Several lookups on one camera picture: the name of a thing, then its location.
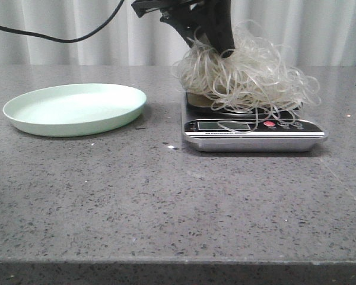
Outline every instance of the bundle of noodles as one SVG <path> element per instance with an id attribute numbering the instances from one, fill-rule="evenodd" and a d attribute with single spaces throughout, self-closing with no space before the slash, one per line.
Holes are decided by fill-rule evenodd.
<path id="1" fill-rule="evenodd" d="M 193 46 L 175 65 L 183 88 L 213 100 L 211 108 L 235 113 L 263 112 L 263 119 L 280 120 L 287 111 L 295 120 L 303 103 L 319 103 L 319 83 L 281 60 L 271 42 L 236 27 L 236 48 L 222 58 L 208 40 L 192 39 Z"/>

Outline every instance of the digital scale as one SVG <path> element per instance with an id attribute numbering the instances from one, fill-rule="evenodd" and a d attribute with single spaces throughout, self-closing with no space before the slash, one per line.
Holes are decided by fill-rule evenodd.
<path id="1" fill-rule="evenodd" d="M 211 109 L 212 100 L 186 93 L 182 103 L 182 132 L 195 149 L 208 152 L 300 152 L 325 141 L 328 134 L 313 122 L 269 119 L 256 127 L 256 114 Z"/>

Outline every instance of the speckled stone surface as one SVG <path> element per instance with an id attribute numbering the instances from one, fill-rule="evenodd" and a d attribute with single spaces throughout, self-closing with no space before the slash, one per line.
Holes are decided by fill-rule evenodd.
<path id="1" fill-rule="evenodd" d="M 201 274 L 254 284 L 280 270 L 303 277 L 293 284 L 356 284 L 356 68 L 303 70 L 322 86 L 322 105 L 306 110 L 330 132 L 324 144 L 200 153 L 182 141 L 182 93 L 169 67 L 0 66 L 0 284 L 35 284 L 13 282 L 16 270 L 67 284 L 55 272 L 82 276 L 82 266 L 111 280 L 119 272 L 119 284 L 155 280 L 161 268 L 170 284 L 220 284 L 194 279 Z M 72 83 L 133 86 L 147 105 L 127 126 L 78 138 L 29 135 L 2 114 L 20 94 Z M 243 270 L 251 283 L 241 283 Z M 159 281 L 149 284 L 168 284 Z"/>

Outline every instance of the cable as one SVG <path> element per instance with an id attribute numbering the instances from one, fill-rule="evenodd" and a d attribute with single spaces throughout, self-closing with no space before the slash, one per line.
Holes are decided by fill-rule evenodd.
<path id="1" fill-rule="evenodd" d="M 117 12 L 119 12 L 121 6 L 123 5 L 124 0 L 120 0 L 119 4 L 117 5 L 116 9 L 113 11 L 112 15 L 99 27 L 97 27 L 95 30 L 93 30 L 91 33 L 86 34 L 85 36 L 76 38 L 76 39 L 59 39 L 57 37 L 51 37 L 46 34 L 40 34 L 40 33 L 34 33 L 32 31 L 24 31 L 24 30 L 17 30 L 15 28 L 8 28 L 0 25 L 0 31 L 5 31 L 7 33 L 14 33 L 14 34 L 23 34 L 25 36 L 32 36 L 32 37 L 40 37 L 42 39 L 46 40 L 51 40 L 53 42 L 58 42 L 58 43 L 76 43 L 80 42 L 82 40 L 85 40 L 93 35 L 95 35 L 98 31 L 100 31 L 102 28 L 104 28 L 106 25 L 109 24 L 109 22 L 112 21 L 112 19 L 116 16 Z"/>

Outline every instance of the light green plate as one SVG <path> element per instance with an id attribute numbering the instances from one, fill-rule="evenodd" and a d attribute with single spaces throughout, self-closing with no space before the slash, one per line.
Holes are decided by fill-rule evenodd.
<path id="1" fill-rule="evenodd" d="M 136 119 L 146 95 L 115 84 L 72 84 L 20 95 L 3 108 L 18 129 L 47 137 L 76 137 L 116 129 Z"/>

